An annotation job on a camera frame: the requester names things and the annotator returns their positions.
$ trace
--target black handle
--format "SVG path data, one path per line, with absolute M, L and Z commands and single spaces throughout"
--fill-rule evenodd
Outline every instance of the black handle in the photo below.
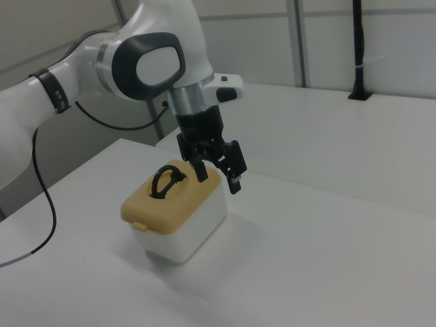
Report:
M 171 174 L 171 181 L 162 189 L 160 192 L 157 191 L 157 184 L 159 183 L 159 180 L 162 177 L 162 174 L 164 172 L 167 172 L 168 170 L 172 171 Z M 186 175 L 183 174 L 180 169 L 178 169 L 176 166 L 173 165 L 166 165 L 162 168 L 160 168 L 156 175 L 153 177 L 153 182 L 151 183 L 151 194 L 150 196 L 155 199 L 164 199 L 167 192 L 178 182 L 183 181 L 186 178 Z

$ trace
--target black joint cover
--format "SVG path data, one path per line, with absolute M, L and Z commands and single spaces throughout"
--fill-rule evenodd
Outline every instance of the black joint cover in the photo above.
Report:
M 58 114 L 61 114 L 70 107 L 67 95 L 61 83 L 59 83 L 56 76 L 50 73 L 48 69 L 40 69 L 29 75 L 29 77 L 35 77 L 41 82 Z
M 156 84 L 144 84 L 136 73 L 140 58 L 160 48 L 174 48 L 180 67 L 169 79 Z M 135 35 L 125 40 L 115 51 L 112 60 L 112 76 L 116 86 L 124 95 L 134 100 L 149 100 L 171 87 L 186 70 L 185 55 L 177 36 L 159 32 Z

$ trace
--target black wristband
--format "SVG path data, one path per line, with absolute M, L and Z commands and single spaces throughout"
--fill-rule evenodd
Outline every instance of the black wristband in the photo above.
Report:
M 48 69 L 43 68 L 29 75 L 29 77 L 35 77 L 41 82 L 58 114 L 61 114 L 70 107 L 67 95 L 61 83 L 59 83 L 56 76 L 50 73 Z

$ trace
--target yellow lid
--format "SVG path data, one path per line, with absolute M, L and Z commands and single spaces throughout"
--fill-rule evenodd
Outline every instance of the yellow lid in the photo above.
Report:
M 206 168 L 208 178 L 203 183 L 199 183 L 189 163 L 172 160 L 167 165 L 176 166 L 187 177 L 175 184 L 168 191 L 165 199 L 155 199 L 150 196 L 153 175 L 121 206 L 121 219 L 133 224 L 137 230 L 142 232 L 151 230 L 162 235 L 174 233 L 221 183 L 220 175 L 213 168 Z M 162 190 L 170 181 L 171 172 L 164 172 L 157 189 Z

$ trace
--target black cable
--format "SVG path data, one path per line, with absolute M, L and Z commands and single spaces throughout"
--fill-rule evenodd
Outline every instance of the black cable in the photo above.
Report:
M 44 193 L 46 194 L 48 203 L 50 204 L 50 208 L 52 209 L 52 216 L 53 216 L 52 230 L 50 231 L 50 234 L 47 236 L 46 240 L 43 243 L 41 243 L 41 245 L 39 247 L 37 247 L 36 249 L 34 249 L 34 250 L 16 258 L 16 259 L 13 259 L 13 260 L 10 260 L 8 262 L 4 262 L 4 263 L 0 264 L 0 268 L 3 268 L 6 266 L 9 266 L 10 264 L 14 264 L 16 262 L 19 262 L 19 261 L 31 256 L 32 254 L 37 253 L 53 237 L 53 234 L 56 230 L 57 217 L 56 217 L 55 206 L 53 204 L 52 198 L 50 197 L 50 194 L 48 193 L 47 187 L 46 187 L 44 181 L 42 180 L 40 169 L 38 167 L 38 163 L 37 163 L 37 159 L 36 159 L 36 136 L 37 136 L 37 134 L 38 134 L 38 128 L 35 130 L 35 133 L 33 134 L 32 161 L 33 161 L 33 167 L 35 168 L 36 176 L 38 177 L 38 181 L 40 182 L 41 188 L 44 191 Z
M 150 123 L 147 123 L 143 126 L 138 126 L 138 127 L 117 127 L 117 126 L 113 126 L 113 125 L 109 125 L 106 124 L 103 121 L 100 121 L 99 119 L 96 119 L 94 116 L 92 116 L 91 114 L 89 114 L 77 101 L 75 102 L 77 107 L 85 114 L 87 115 L 89 118 L 91 118 L 93 121 L 95 121 L 96 123 L 99 123 L 100 125 L 106 126 L 108 128 L 112 128 L 112 129 L 116 129 L 119 131 L 137 131 L 139 129 L 144 129 L 147 127 L 152 126 L 154 123 L 156 123 L 163 115 L 164 113 L 168 110 L 168 107 L 166 106 L 158 115 L 155 119 L 153 119 Z M 35 168 L 35 172 L 36 172 L 36 176 L 38 177 L 38 181 L 40 182 L 41 188 L 44 191 L 44 193 L 46 194 L 48 203 L 50 204 L 50 208 L 52 209 L 52 216 L 53 216 L 53 225 L 52 225 L 52 230 L 50 231 L 50 234 L 47 236 L 46 240 L 41 243 L 41 245 L 39 247 L 37 247 L 36 249 L 18 257 L 15 258 L 13 260 L 4 262 L 2 264 L 0 264 L 0 268 L 9 266 L 10 264 L 14 264 L 16 262 L 19 262 L 29 256 L 31 256 L 34 253 L 37 253 L 40 249 L 42 249 L 47 243 L 48 241 L 53 237 L 53 234 L 56 230 L 56 225 L 57 225 L 57 216 L 56 216 L 56 209 L 55 206 L 53 204 L 52 198 L 50 197 L 50 194 L 48 193 L 47 187 L 44 183 L 44 181 L 42 180 L 41 177 L 41 173 L 40 173 L 40 169 L 38 167 L 38 163 L 37 163 L 37 159 L 36 159 L 36 137 L 38 134 L 38 128 L 35 130 L 35 133 L 33 134 L 33 144 L 32 144 L 32 161 L 33 161 L 33 167 Z
M 143 126 L 138 126 L 138 127 L 118 127 L 118 126 L 113 126 L 113 125 L 109 125 L 106 124 L 105 122 L 95 118 L 94 116 L 92 116 L 89 112 L 87 112 L 80 104 L 78 101 L 74 102 L 76 104 L 76 106 L 80 109 L 80 111 L 82 111 L 85 115 L 87 115 L 89 118 L 91 118 L 93 121 L 95 121 L 96 123 L 99 123 L 100 125 L 103 125 L 107 128 L 111 128 L 111 129 L 116 129 L 117 131 L 138 131 L 139 129 L 144 129 L 147 127 L 150 127 L 152 125 L 154 125 L 156 122 L 158 122 L 158 120 L 162 117 L 162 115 L 168 110 L 168 107 L 165 107 L 158 115 L 156 118 L 154 118 L 150 123 L 147 123 Z

